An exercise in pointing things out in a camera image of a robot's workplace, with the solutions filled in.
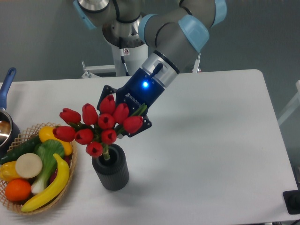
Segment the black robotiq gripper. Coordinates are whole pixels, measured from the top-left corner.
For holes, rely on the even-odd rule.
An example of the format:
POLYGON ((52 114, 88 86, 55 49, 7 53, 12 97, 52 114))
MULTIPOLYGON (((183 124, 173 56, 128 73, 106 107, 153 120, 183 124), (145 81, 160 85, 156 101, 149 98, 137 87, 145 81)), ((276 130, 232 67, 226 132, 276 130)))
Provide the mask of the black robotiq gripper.
MULTIPOLYGON (((97 108, 100 108, 100 104, 106 96, 115 93, 116 104, 126 103, 128 107, 134 108, 146 104, 150 108, 164 90, 157 81, 152 79, 143 69, 139 68, 123 87, 116 90, 109 85, 105 85, 97 108)), ((127 117, 121 125, 118 125, 116 127, 117 136, 133 137, 150 128, 152 122, 147 116, 148 108, 138 109, 127 117)))

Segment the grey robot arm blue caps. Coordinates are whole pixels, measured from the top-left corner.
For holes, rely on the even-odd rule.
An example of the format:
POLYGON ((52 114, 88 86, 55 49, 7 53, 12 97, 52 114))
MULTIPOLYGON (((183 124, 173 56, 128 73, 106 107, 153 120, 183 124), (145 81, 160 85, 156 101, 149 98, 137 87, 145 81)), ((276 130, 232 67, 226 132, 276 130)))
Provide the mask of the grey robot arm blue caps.
POLYGON ((130 113, 151 106, 187 64, 200 56, 209 28, 227 14, 224 0, 182 0, 166 15, 145 15, 139 0, 75 0, 89 29, 101 27, 112 48, 113 66, 85 67, 84 71, 114 71, 127 83, 106 85, 101 99, 115 94, 116 104, 126 103, 130 113))

